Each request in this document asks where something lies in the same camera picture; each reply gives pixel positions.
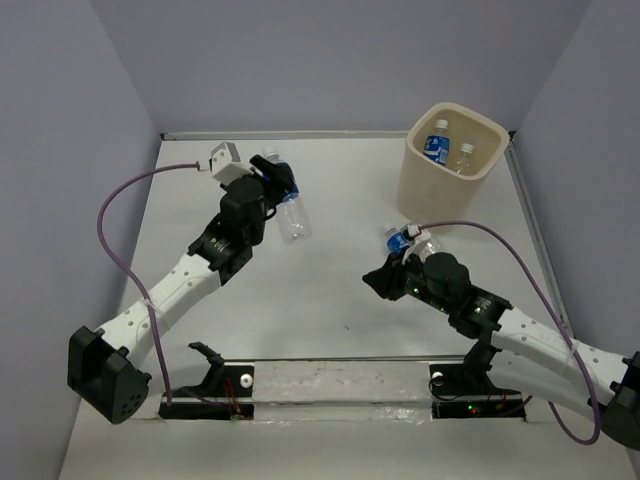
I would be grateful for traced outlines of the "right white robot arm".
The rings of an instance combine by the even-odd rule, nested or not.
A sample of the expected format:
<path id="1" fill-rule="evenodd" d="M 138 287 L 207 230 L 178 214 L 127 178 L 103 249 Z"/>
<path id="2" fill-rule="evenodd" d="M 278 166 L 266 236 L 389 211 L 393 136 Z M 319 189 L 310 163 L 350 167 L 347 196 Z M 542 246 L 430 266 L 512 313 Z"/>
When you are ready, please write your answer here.
<path id="1" fill-rule="evenodd" d="M 472 284 L 449 253 L 420 259 L 397 254 L 362 277 L 389 301 L 409 295 L 442 312 L 479 355 L 460 368 L 462 384 L 518 390 L 573 411 L 617 443 L 639 448 L 639 356 L 622 356 L 580 342 Z"/>

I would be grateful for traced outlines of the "blue label bottle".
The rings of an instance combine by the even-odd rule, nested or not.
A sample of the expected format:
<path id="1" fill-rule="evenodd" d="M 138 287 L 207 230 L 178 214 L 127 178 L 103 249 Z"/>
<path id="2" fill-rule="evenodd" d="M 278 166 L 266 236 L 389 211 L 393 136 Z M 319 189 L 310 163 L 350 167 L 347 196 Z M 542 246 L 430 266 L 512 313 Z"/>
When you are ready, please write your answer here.
<path id="1" fill-rule="evenodd" d="M 441 166 L 446 165 L 450 150 L 451 141 L 448 137 L 448 126 L 446 119 L 438 119 L 423 148 L 424 156 Z"/>
<path id="2" fill-rule="evenodd" d="M 311 224 L 291 166 L 281 158 L 275 148 L 265 147 L 263 156 L 271 163 L 285 167 L 294 182 L 293 191 L 278 205 L 275 216 L 284 243 L 291 245 L 310 238 Z"/>
<path id="3" fill-rule="evenodd" d="M 412 245 L 406 227 L 397 228 L 387 224 L 383 227 L 383 236 L 389 253 L 404 254 Z"/>

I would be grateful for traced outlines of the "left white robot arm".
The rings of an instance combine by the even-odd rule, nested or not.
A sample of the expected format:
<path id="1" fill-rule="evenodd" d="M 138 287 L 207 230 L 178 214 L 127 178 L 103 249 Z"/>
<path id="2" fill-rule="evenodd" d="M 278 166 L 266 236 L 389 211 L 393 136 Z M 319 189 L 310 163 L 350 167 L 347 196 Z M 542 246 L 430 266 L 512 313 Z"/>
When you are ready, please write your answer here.
<path id="1" fill-rule="evenodd" d="M 142 369 L 148 353 L 160 353 L 161 337 L 192 307 L 226 285 L 252 258 L 277 207 L 299 192 L 291 167 L 253 156 L 212 161 L 224 194 L 218 214 L 154 287 L 130 278 L 141 297 L 115 318 L 70 337 L 67 384 L 114 425 L 131 418 L 150 395 L 152 376 Z"/>

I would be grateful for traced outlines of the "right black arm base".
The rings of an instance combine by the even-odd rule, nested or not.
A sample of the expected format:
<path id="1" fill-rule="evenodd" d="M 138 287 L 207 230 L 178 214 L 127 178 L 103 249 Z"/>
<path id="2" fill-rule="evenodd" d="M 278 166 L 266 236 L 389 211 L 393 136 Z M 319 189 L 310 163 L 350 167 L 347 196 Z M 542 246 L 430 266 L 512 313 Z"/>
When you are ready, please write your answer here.
<path id="1" fill-rule="evenodd" d="M 434 420 L 526 418 L 520 392 L 497 388 L 462 363 L 431 364 L 428 388 Z"/>

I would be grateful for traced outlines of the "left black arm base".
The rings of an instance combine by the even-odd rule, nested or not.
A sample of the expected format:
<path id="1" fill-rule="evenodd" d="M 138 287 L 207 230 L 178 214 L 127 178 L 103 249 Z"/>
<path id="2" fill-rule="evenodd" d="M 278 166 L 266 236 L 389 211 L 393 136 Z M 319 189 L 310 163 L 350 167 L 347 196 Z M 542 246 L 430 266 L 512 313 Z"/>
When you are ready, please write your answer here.
<path id="1" fill-rule="evenodd" d="M 188 347 L 206 359 L 208 369 L 195 384 L 175 389 L 171 403 L 163 398 L 158 416 L 164 420 L 252 420 L 255 364 L 227 361 L 202 342 Z"/>

